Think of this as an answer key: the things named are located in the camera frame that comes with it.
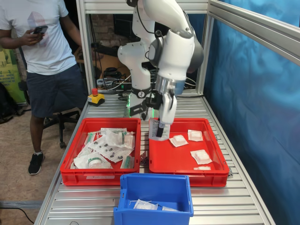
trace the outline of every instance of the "blue plastic bin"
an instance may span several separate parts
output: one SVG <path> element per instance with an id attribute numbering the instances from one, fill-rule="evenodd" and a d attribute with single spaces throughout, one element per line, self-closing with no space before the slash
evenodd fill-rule
<path id="1" fill-rule="evenodd" d="M 188 176 L 132 173 L 121 176 L 120 186 L 115 225 L 188 225 L 194 215 Z M 133 209 L 136 202 L 131 201 L 138 199 L 158 203 L 158 209 Z M 179 212 L 162 211 L 162 206 Z"/>

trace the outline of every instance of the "blue backdrop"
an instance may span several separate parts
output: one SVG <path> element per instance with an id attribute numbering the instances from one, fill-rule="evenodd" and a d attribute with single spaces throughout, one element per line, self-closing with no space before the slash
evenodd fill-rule
<path id="1" fill-rule="evenodd" d="M 225 2 L 299 27 L 299 0 Z M 275 222 L 299 225 L 300 67 L 215 21 L 204 91 Z"/>

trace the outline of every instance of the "red plastic bin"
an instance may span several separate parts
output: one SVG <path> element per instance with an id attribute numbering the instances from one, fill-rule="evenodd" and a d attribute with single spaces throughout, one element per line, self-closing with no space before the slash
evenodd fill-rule
<path id="1" fill-rule="evenodd" d="M 133 169 L 120 169 L 122 161 L 111 162 L 113 169 L 70 169 L 73 159 L 79 154 L 87 137 L 87 133 L 101 128 L 127 128 L 135 132 L 135 149 L 131 156 L 135 157 Z M 60 167 L 65 185 L 120 185 L 120 176 L 140 171 L 141 120 L 138 118 L 86 118 L 83 119 L 67 155 Z"/>
<path id="2" fill-rule="evenodd" d="M 188 130 L 202 131 L 203 141 L 188 140 Z M 183 135 L 188 144 L 175 148 L 169 140 L 149 140 L 149 171 L 151 173 L 188 175 L 193 187 L 224 187 L 229 167 L 207 119 L 175 119 L 170 128 L 170 138 Z M 212 162 L 198 165 L 191 151 L 204 149 Z M 210 166 L 211 170 L 194 170 Z"/>

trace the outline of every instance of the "dark shorts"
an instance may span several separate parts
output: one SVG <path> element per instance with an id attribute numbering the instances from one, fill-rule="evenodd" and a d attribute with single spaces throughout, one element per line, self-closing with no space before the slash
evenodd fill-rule
<path id="1" fill-rule="evenodd" d="M 59 96 L 63 96 L 64 101 L 73 107 L 83 108 L 87 100 L 87 92 L 77 65 L 55 75 L 28 73 L 27 87 L 32 114 L 40 118 L 58 113 L 54 108 L 54 102 L 56 105 L 57 101 L 61 101 L 56 99 L 58 92 L 61 92 Z"/>

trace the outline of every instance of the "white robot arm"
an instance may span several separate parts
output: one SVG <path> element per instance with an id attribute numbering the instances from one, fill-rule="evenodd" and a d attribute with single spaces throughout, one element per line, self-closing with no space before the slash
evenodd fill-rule
<path id="1" fill-rule="evenodd" d="M 118 51 L 120 61 L 131 70 L 130 111 L 135 114 L 148 107 L 158 109 L 161 129 L 157 136 L 161 136 L 165 124 L 174 121 L 176 96 L 183 92 L 186 73 L 198 69 L 203 61 L 203 49 L 176 0 L 127 0 L 127 4 L 135 7 L 132 29 L 141 38 Z M 156 32 L 161 37 L 155 38 L 155 22 L 170 28 L 165 37 Z M 158 68 L 155 98 L 149 97 L 150 73 L 142 68 L 142 62 L 148 60 Z"/>

